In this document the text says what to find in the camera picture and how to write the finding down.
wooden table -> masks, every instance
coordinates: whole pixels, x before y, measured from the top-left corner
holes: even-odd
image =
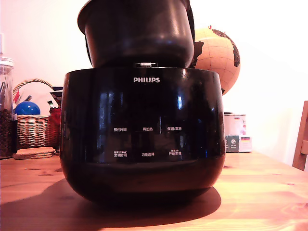
[[[76,194],[59,157],[0,161],[1,231],[308,231],[308,173],[258,153],[227,154],[188,205],[102,209]]]

wooden coaster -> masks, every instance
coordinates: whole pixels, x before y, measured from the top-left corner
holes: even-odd
[[[52,147],[42,148],[25,148],[19,149],[17,153],[13,154],[13,158],[17,160],[21,159],[41,159],[52,157],[55,150]]]

wooden chair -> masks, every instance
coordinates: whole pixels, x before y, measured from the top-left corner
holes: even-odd
[[[300,121],[292,166],[304,171],[307,155],[308,155],[308,101],[305,101],[302,119]]]

coffee beans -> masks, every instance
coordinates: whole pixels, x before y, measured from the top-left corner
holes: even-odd
[[[12,114],[0,110],[0,159],[12,156]]]

world globe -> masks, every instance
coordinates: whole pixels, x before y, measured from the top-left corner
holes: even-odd
[[[195,31],[195,69],[219,74],[222,94],[235,84],[241,68],[240,54],[234,42],[223,32],[202,28]]]

